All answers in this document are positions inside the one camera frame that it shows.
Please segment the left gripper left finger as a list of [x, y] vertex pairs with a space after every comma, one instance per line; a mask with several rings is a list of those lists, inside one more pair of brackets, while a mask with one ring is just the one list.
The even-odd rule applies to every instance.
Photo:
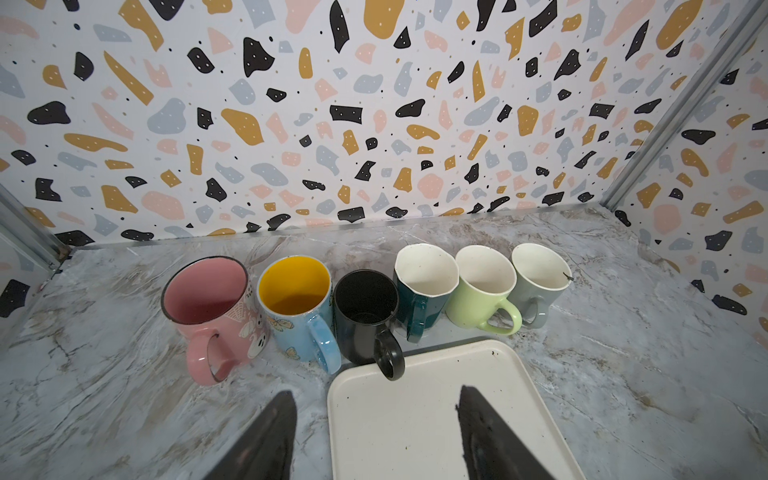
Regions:
[[281, 391], [205, 479], [289, 479], [296, 427], [297, 406], [293, 394]]

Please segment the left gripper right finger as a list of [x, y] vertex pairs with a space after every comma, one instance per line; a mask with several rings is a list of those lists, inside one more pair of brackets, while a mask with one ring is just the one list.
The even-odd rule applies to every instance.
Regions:
[[553, 479], [477, 388], [461, 387], [456, 410], [469, 479]]

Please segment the blue butterfly mug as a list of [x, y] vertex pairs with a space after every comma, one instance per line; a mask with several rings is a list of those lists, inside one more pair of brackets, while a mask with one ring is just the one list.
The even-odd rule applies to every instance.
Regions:
[[293, 255], [269, 265], [257, 282], [257, 301], [279, 349], [336, 373], [342, 355], [332, 331], [332, 279], [318, 259]]

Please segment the pink mug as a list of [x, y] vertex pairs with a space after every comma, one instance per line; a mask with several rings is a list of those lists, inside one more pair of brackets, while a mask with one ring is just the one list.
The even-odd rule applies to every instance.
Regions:
[[186, 364], [199, 385], [223, 382], [269, 342], [246, 267], [227, 256], [195, 260], [166, 283], [161, 309], [187, 341]]

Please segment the light green mug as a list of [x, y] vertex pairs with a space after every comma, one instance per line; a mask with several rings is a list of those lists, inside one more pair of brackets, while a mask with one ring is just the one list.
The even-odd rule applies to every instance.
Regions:
[[[468, 245], [457, 253], [456, 262], [459, 285], [445, 308], [447, 318], [464, 329], [476, 328], [502, 336], [517, 333], [523, 321], [519, 309], [508, 300], [517, 283], [511, 261], [490, 247]], [[498, 310], [509, 315], [511, 327], [489, 323]]]

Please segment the grey mug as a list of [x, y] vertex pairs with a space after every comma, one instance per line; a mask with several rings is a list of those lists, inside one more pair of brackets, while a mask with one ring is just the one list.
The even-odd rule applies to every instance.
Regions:
[[573, 281], [571, 268], [555, 251], [536, 243], [517, 245], [511, 263], [517, 282], [507, 299], [520, 311], [525, 327], [542, 328], [550, 307]]

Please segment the black mug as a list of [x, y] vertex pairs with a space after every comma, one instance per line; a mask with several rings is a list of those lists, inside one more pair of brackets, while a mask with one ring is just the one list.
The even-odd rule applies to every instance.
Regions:
[[334, 329], [340, 351], [354, 365], [376, 364], [390, 381], [405, 372], [405, 358], [390, 330], [399, 308], [395, 283], [385, 274], [359, 269], [333, 291]]

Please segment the dark green mug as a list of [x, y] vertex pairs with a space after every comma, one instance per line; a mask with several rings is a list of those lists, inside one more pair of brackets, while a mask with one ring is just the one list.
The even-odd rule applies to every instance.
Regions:
[[419, 343], [459, 284], [458, 264], [436, 245], [408, 245], [397, 254], [394, 281], [399, 295], [396, 320], [407, 341]]

